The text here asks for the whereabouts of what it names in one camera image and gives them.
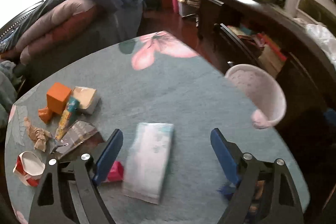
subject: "round table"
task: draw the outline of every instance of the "round table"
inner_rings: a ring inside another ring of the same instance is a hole
[[[54,133],[59,117],[45,125],[38,109],[46,106],[46,92],[55,83],[74,88],[96,88],[101,100],[88,122],[105,140],[115,128],[124,134],[117,160],[125,163],[139,122],[173,123],[175,132],[170,162],[159,205],[129,198],[121,183],[103,183],[98,190],[110,214],[119,223],[217,223],[227,203],[217,190],[226,177],[210,144],[210,132],[219,128],[242,152],[258,160],[282,158],[290,170],[301,205],[306,208],[309,192],[300,169],[278,133],[254,129],[253,103],[201,56],[166,32],[122,42],[68,65],[32,88],[14,104],[8,124],[5,168],[14,210],[29,218],[35,188],[23,185],[12,170],[23,151],[45,162],[53,148],[34,150],[23,119]],[[71,185],[81,223],[87,223],[75,184]]]

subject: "orange cube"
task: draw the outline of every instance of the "orange cube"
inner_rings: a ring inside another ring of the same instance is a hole
[[[47,107],[62,115],[72,90],[61,83],[55,83],[47,92]]]

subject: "metal screw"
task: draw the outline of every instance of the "metal screw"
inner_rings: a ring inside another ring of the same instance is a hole
[[[250,153],[245,153],[245,154],[243,155],[243,157],[244,157],[244,159],[246,159],[246,160],[251,160],[251,159],[253,158],[253,156],[252,156]]]
[[[284,165],[285,162],[284,162],[284,160],[282,160],[282,159],[277,159],[277,164],[278,164],[278,165]]]
[[[90,158],[90,154],[88,154],[88,153],[85,153],[85,154],[81,155],[82,160],[88,160],[89,158]]]
[[[51,160],[49,161],[49,165],[54,165],[56,162],[57,162],[57,160],[55,160],[55,159],[51,159]]]

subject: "crumpled paper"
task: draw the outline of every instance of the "crumpled paper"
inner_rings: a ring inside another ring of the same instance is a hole
[[[35,143],[34,148],[45,152],[47,141],[51,138],[50,132],[43,128],[34,127],[27,117],[25,117],[25,126],[29,138]]]

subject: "storage bin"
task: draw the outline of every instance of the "storage bin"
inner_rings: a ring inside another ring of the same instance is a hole
[[[179,2],[177,0],[172,0],[174,13],[179,13]]]
[[[178,12],[181,17],[194,15],[197,12],[196,7],[192,7],[186,4],[183,0],[177,0],[177,1],[178,1]]]

